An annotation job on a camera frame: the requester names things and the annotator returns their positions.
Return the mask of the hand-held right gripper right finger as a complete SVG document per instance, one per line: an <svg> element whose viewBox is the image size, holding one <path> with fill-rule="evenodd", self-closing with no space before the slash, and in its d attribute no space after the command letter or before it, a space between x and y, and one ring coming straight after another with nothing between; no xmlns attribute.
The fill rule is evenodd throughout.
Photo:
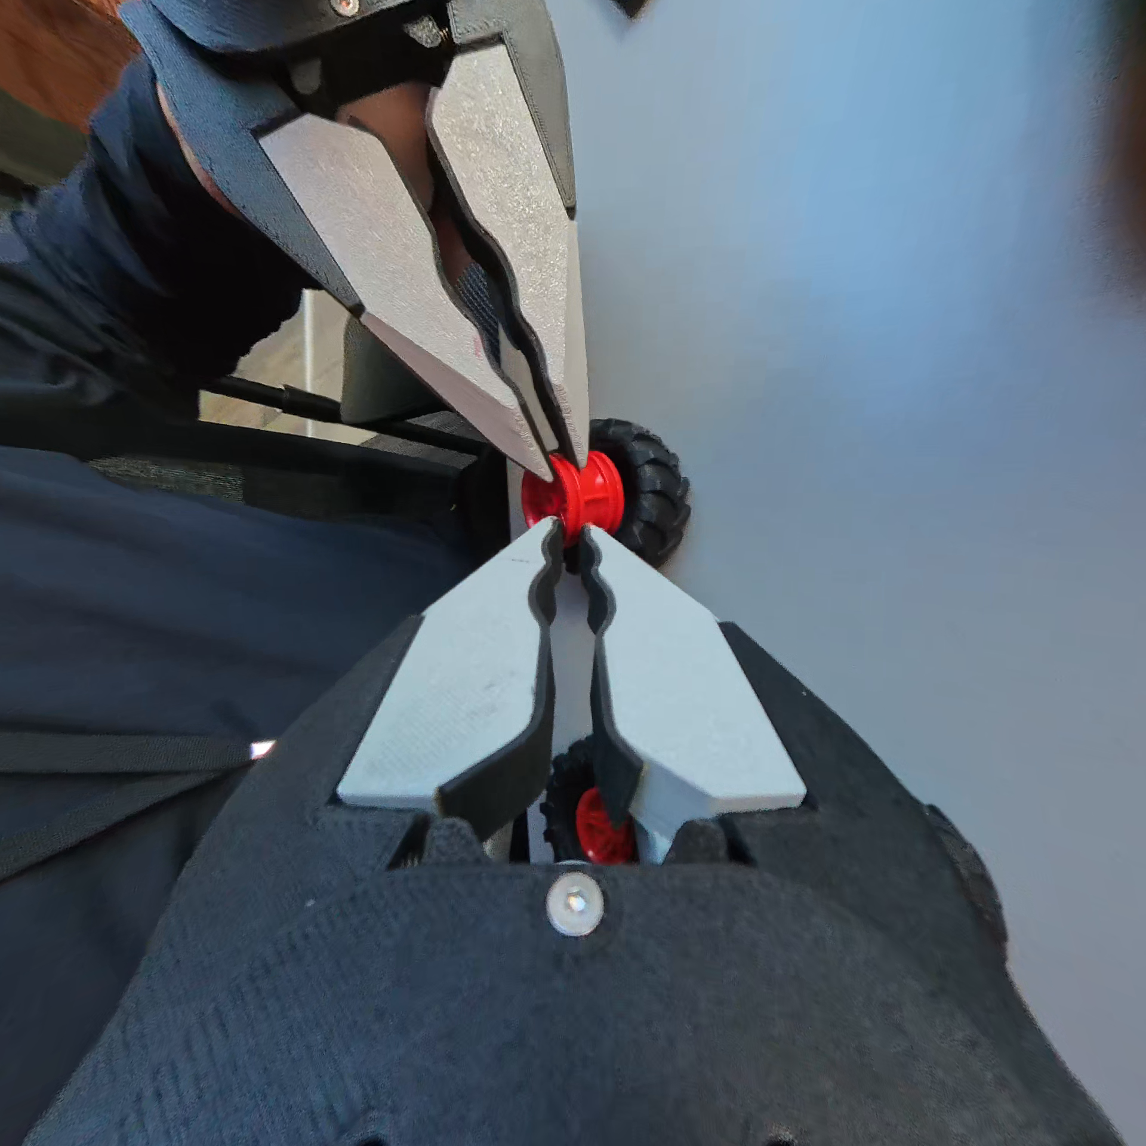
<svg viewBox="0 0 1146 1146"><path fill-rule="evenodd" d="M587 525L596 787L660 865L679 828L800 808L808 787L714 614Z"/></svg>

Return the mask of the black toy tire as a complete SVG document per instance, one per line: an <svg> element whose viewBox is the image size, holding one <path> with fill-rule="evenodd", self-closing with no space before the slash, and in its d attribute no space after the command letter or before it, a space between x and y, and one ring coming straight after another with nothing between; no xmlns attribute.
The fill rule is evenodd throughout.
<svg viewBox="0 0 1146 1146"><path fill-rule="evenodd" d="M678 551L692 516L690 483L679 458L651 430L619 419L591 423L591 448L617 468L625 508L613 538L662 569Z"/></svg>

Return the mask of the person's left forearm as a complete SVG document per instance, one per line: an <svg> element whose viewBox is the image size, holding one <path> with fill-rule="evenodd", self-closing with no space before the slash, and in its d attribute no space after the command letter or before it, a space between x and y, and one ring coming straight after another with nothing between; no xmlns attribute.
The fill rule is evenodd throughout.
<svg viewBox="0 0 1146 1146"><path fill-rule="evenodd" d="M3 403L175 411L291 319L311 280L192 173L146 59L67 179L3 228Z"/></svg>

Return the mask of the person's left hand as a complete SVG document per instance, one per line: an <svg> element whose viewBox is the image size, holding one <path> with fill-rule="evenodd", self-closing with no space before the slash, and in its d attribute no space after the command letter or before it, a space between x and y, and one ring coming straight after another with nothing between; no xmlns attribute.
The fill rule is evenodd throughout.
<svg viewBox="0 0 1146 1146"><path fill-rule="evenodd" d="M336 120L379 139L413 198L427 213L438 239L449 218L435 207L435 177L428 156L426 113L431 85L407 81L338 108Z"/></svg>

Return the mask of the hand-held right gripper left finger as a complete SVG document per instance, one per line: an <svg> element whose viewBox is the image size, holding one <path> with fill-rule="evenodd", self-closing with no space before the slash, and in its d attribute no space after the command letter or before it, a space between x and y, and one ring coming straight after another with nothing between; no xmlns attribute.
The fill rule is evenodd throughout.
<svg viewBox="0 0 1146 1146"><path fill-rule="evenodd" d="M557 519L529 527L418 618L338 782L352 808L433 813L488 840L550 774Z"/></svg>

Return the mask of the black toy wheel red rim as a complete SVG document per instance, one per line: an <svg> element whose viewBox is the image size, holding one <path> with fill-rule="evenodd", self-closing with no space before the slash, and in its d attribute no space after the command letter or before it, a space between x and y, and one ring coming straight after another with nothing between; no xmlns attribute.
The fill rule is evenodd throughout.
<svg viewBox="0 0 1146 1146"><path fill-rule="evenodd" d="M632 865L637 862L632 820L614 825L598 789L591 735L558 755L539 809L543 839L557 864Z"/></svg>

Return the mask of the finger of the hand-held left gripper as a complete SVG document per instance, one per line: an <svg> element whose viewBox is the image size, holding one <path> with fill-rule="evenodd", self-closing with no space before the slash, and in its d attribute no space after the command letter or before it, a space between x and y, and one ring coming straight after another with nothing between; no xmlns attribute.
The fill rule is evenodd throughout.
<svg viewBox="0 0 1146 1146"><path fill-rule="evenodd" d="M501 319L501 366L549 468L584 468L588 360L564 57L550 16L448 16L428 128Z"/></svg>
<svg viewBox="0 0 1146 1146"><path fill-rule="evenodd" d="M551 480L523 401L450 293L431 225L383 143L304 115L262 149L362 299L368 330L501 453Z"/></svg>

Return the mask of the person's torso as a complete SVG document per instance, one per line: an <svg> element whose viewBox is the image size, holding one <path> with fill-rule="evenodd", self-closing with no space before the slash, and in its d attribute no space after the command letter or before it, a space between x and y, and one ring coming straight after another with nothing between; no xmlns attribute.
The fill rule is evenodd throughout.
<svg viewBox="0 0 1146 1146"><path fill-rule="evenodd" d="M506 534L488 449L3 405L3 1143L101 1036L247 767Z"/></svg>

